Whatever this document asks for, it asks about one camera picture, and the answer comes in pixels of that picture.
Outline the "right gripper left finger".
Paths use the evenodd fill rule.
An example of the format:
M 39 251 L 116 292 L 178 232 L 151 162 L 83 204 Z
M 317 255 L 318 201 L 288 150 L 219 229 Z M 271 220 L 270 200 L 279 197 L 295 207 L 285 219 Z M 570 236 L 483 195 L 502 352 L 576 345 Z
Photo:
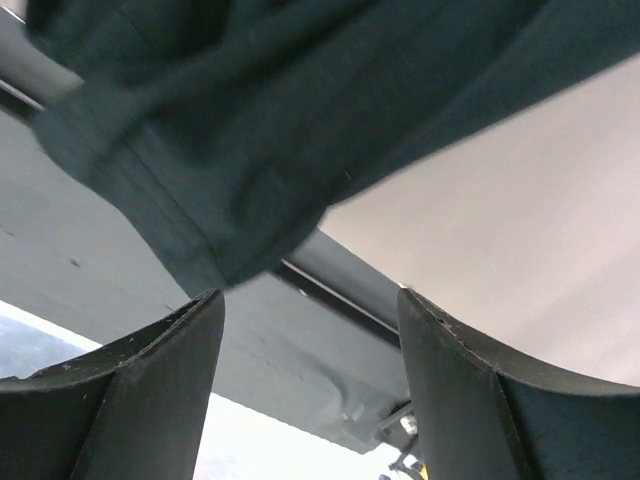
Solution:
M 97 350 L 3 379 L 2 478 L 192 478 L 224 321 L 224 296 L 209 290 Z

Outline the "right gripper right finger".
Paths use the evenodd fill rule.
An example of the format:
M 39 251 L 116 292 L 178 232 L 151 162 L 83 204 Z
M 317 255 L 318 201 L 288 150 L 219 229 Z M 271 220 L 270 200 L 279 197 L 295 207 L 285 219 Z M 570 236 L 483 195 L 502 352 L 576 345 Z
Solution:
M 429 478 L 638 478 L 638 388 L 538 360 L 411 289 L 397 306 Z

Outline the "black t shirt blue logo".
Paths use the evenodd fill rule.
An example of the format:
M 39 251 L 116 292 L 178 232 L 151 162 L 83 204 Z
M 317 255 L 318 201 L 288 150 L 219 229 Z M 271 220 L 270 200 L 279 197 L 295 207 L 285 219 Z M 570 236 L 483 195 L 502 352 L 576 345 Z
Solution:
M 635 1 L 31 1 L 81 84 L 32 124 L 189 295 L 326 210 L 639 50 Z

